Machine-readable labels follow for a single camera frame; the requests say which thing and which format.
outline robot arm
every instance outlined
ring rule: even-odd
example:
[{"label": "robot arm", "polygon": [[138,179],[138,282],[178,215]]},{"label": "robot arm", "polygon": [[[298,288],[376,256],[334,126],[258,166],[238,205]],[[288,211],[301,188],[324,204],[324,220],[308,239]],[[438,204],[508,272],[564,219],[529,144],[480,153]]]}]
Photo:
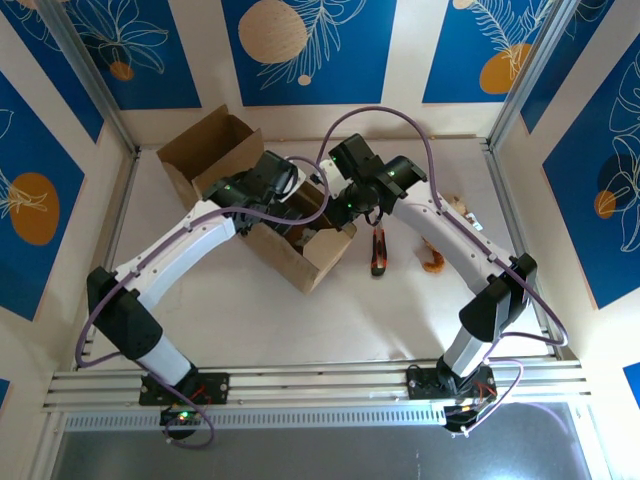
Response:
[{"label": "robot arm", "polygon": [[[94,325],[126,358],[167,385],[187,395],[193,392],[197,368],[171,343],[150,312],[204,255],[236,233],[246,234],[260,221],[250,213],[237,213],[237,207],[266,213],[291,196],[304,179],[297,167],[265,152],[253,169],[217,182],[175,227],[136,258],[113,273],[99,267],[89,274],[89,311],[98,310]],[[121,288],[100,311],[100,303],[118,285]]]},{"label": "robot arm", "polygon": [[[396,157],[385,164],[359,135],[342,142],[331,151],[331,156],[332,160],[320,166],[329,190],[337,192],[324,210],[336,228],[360,215],[370,221],[368,215],[375,208],[380,210],[380,216],[395,215],[428,238],[476,295],[460,311],[460,332],[439,359],[437,368],[429,372],[428,378],[419,377],[417,386],[416,382],[411,386],[412,381],[408,381],[410,396],[414,395],[411,398],[475,395],[473,387],[469,387],[472,381],[487,379],[491,374],[488,367],[481,365],[482,360],[527,303],[523,288],[494,262],[500,259],[510,264],[525,280],[535,273],[535,262],[526,254],[515,258],[495,246],[489,258],[482,254],[470,237],[487,245],[491,242],[441,197],[439,201],[433,198],[426,174],[411,160]],[[236,233],[246,233],[259,221],[250,213],[232,213],[226,207],[271,211],[278,200],[286,197],[285,192],[290,195],[302,183],[300,177],[293,165],[266,152],[254,169],[216,183],[205,193],[203,201],[140,256],[119,266],[114,273],[102,268],[94,270],[87,281],[92,312],[126,280],[126,288],[120,288],[101,311],[97,309],[95,326],[125,357],[192,398],[206,380],[169,341],[149,312],[169,287],[206,253]],[[450,219],[445,218],[447,212],[460,221],[468,235],[453,228]],[[173,401],[174,397],[168,397],[167,403]]]},{"label": "robot arm", "polygon": [[[535,275],[535,261],[527,254],[515,258],[493,245],[439,194],[436,202],[426,174],[408,158],[399,156],[384,164],[360,135],[348,138],[330,154],[331,160],[323,161],[321,167],[330,190],[340,187],[326,210],[330,220],[342,226],[365,214],[370,221],[368,215],[375,208],[380,210],[380,216],[396,216],[428,239],[476,295],[460,311],[460,331],[438,362],[435,383],[450,395],[458,395],[528,302],[524,289],[496,261],[511,265],[525,281]],[[454,228],[452,219],[466,232]],[[487,257],[474,241],[490,246],[492,255]]]}]

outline cardboard box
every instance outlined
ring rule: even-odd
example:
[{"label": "cardboard box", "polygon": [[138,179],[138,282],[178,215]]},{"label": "cardboard box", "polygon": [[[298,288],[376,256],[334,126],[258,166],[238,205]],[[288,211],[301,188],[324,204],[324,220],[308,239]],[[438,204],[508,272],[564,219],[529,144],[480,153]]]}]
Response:
[{"label": "cardboard box", "polygon": [[[253,131],[222,106],[158,150],[158,157],[187,210],[217,180],[253,167],[264,151],[260,130]],[[288,200],[308,216],[322,203],[322,193],[309,183]],[[294,247],[269,226],[258,224],[244,238],[265,262],[304,293],[311,292],[340,260],[356,234],[355,225],[333,229],[320,217],[317,233]]]}]

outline white table surface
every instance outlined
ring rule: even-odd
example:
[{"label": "white table surface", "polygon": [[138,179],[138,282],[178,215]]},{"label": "white table surface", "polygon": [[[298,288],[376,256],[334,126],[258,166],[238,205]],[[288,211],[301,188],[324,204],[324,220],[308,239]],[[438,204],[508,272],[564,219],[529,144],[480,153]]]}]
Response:
[{"label": "white table surface", "polygon": [[[369,143],[385,161],[401,154],[426,170],[419,141]],[[513,248],[480,140],[435,140],[432,145],[439,191],[460,195],[484,226],[483,233]],[[266,148],[314,158],[319,142]],[[155,151],[143,151],[115,264],[137,255],[184,215]],[[418,234],[393,217],[385,217],[384,223],[389,265],[382,278],[370,275],[372,233],[363,219],[342,260],[308,296],[232,239],[174,284],[154,315],[200,367],[438,358],[458,332],[458,312],[472,294],[449,264],[438,275],[422,269],[421,259],[428,253]],[[531,307],[509,330],[541,333]],[[112,350],[98,332],[91,358]],[[543,344],[515,338],[495,351],[495,356],[547,354]],[[101,365],[131,366],[124,358]]]}]

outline orange object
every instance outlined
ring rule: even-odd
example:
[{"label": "orange object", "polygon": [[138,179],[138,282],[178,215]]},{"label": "orange object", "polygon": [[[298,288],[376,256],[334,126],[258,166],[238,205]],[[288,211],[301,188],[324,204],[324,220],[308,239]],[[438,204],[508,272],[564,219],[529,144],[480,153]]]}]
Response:
[{"label": "orange object", "polygon": [[531,45],[520,43],[491,57],[480,73],[482,90],[495,95],[509,92],[529,50]]},{"label": "orange object", "polygon": [[60,219],[60,203],[55,187],[39,173],[23,173],[13,181],[12,186],[32,196],[46,195],[39,202],[39,208],[21,205],[9,212],[13,229],[20,238],[31,245],[46,245],[55,235]]},{"label": "orange object", "polygon": [[384,236],[382,221],[373,229],[373,256],[371,258],[371,275],[380,277],[387,270],[387,241]]},{"label": "orange object", "polygon": [[116,77],[118,80],[122,82],[128,82],[133,79],[134,73],[133,68],[130,65],[127,65],[124,62],[115,61],[111,65],[109,65],[109,71],[111,75]]},{"label": "orange object", "polygon": [[429,242],[424,240],[424,243],[427,245],[427,248],[429,250],[431,250],[431,253],[433,254],[433,262],[425,262],[425,263],[423,263],[422,264],[422,268],[424,268],[425,271],[427,271],[429,273],[440,273],[440,272],[442,272],[442,270],[444,270],[444,265],[445,265],[444,257]]}]

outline box flap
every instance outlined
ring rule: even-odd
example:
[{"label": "box flap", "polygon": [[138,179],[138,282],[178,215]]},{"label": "box flap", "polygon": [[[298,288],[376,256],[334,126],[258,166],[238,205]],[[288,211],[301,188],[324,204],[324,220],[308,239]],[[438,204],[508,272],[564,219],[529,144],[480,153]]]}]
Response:
[{"label": "box flap", "polygon": [[158,150],[158,157],[191,181],[242,141],[237,121],[223,105]]},{"label": "box flap", "polygon": [[[244,127],[251,132],[251,129],[247,127],[247,125],[242,122],[240,122],[240,124],[244,125]],[[260,130],[251,132],[239,145],[227,152],[220,160],[209,166],[209,168],[193,179],[191,183],[197,192],[198,198],[202,198],[202,193],[221,178],[230,177],[238,172],[243,172],[254,167],[256,163],[258,163],[258,160],[260,160],[263,152],[264,142],[262,141],[262,132]]]},{"label": "box flap", "polygon": [[[355,234],[355,229],[356,229],[355,225],[351,224],[349,226],[353,227],[353,230],[354,230],[353,233]],[[311,263],[324,262],[324,265],[323,265],[323,268],[320,268],[318,270],[318,274],[315,276],[313,280],[313,284],[311,285],[309,291],[308,292],[305,291],[305,293],[309,293],[311,290],[313,290],[322,281],[322,279],[331,271],[331,269],[336,265],[336,263],[340,261],[340,259],[344,255],[344,252],[347,250],[347,248],[349,248],[349,245],[351,244],[351,240],[353,239],[353,235],[350,236],[345,231],[332,232],[330,230],[322,230],[318,232],[316,237],[322,233],[335,233],[340,235],[341,238],[336,238],[335,240],[331,239],[331,243],[333,243],[331,255],[326,254],[326,249],[325,249],[325,254],[322,254],[322,249],[318,249],[316,247],[312,247],[311,251],[308,252],[307,247],[309,247],[309,244],[306,245],[304,250],[305,257],[309,259]],[[317,258],[313,260],[309,258],[309,256],[313,257],[316,253],[319,253]]]},{"label": "box flap", "polygon": [[176,189],[176,193],[178,194],[178,197],[180,197],[180,201],[187,210],[191,210],[198,201],[198,195],[193,191],[193,187],[176,167],[169,163],[161,163],[164,171],[167,172],[171,183]]},{"label": "box flap", "polygon": [[352,237],[344,231],[320,230],[304,246],[304,258],[320,271],[330,269],[342,256],[351,240]]},{"label": "box flap", "polygon": [[270,227],[260,223],[251,229],[244,240],[260,258],[280,272],[296,288],[304,293],[313,289],[318,269]]}]

